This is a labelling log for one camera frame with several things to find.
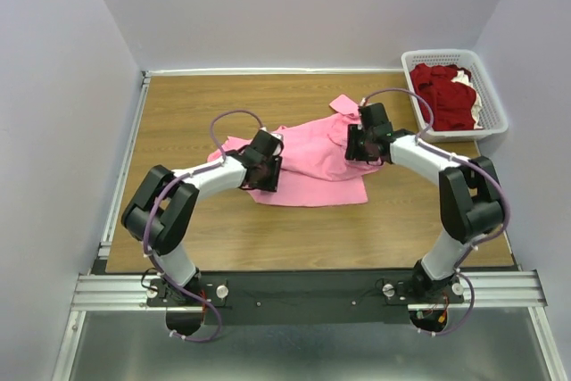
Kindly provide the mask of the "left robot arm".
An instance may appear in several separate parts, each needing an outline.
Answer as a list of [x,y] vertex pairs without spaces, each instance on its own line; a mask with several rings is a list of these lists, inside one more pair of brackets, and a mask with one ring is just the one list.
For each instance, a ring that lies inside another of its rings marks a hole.
[[199,269],[182,242],[197,203],[233,190],[275,193],[283,137],[261,128],[253,140],[212,162],[186,170],[152,167],[121,215],[121,225],[142,243],[144,256],[169,279],[167,294],[179,305],[197,296]]

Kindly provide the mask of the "pink t shirt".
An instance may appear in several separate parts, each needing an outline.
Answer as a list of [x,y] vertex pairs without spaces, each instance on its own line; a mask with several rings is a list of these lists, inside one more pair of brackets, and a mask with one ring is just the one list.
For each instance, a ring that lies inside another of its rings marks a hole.
[[277,190],[250,190],[256,203],[315,208],[368,201],[363,177],[380,164],[344,158],[348,127],[359,119],[358,105],[339,95],[329,107],[334,113],[326,118],[276,130],[284,141]]

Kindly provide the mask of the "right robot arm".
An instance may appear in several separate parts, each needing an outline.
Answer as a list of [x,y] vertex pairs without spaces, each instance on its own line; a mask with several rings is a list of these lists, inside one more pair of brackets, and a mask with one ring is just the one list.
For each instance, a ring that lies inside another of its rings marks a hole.
[[408,283],[412,295],[431,302],[450,283],[478,242],[509,217],[490,159],[448,153],[406,129],[395,130],[381,103],[358,107],[360,123],[347,131],[345,159],[381,162],[411,170],[438,187],[442,232],[416,262]]

